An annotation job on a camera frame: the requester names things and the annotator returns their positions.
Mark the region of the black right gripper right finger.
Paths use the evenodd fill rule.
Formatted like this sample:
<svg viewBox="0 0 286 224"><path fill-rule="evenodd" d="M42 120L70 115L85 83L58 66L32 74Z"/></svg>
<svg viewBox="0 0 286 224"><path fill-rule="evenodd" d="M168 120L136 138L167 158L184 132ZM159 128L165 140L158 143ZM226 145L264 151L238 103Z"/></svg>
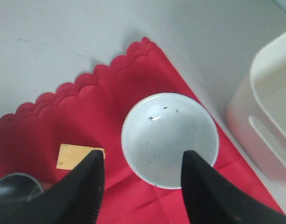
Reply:
<svg viewBox="0 0 286 224"><path fill-rule="evenodd" d="M286 215L242 192L193 150L183 153L181 189L192 224L286 224Z"/></svg>

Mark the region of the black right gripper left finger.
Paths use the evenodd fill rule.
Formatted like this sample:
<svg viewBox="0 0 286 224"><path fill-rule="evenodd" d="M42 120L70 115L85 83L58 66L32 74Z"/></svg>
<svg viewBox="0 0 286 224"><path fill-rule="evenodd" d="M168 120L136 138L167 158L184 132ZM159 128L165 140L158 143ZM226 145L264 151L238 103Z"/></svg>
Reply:
<svg viewBox="0 0 286 224"><path fill-rule="evenodd" d="M0 224L94 224L104 186L104 155L93 150L49 190L0 214Z"/></svg>

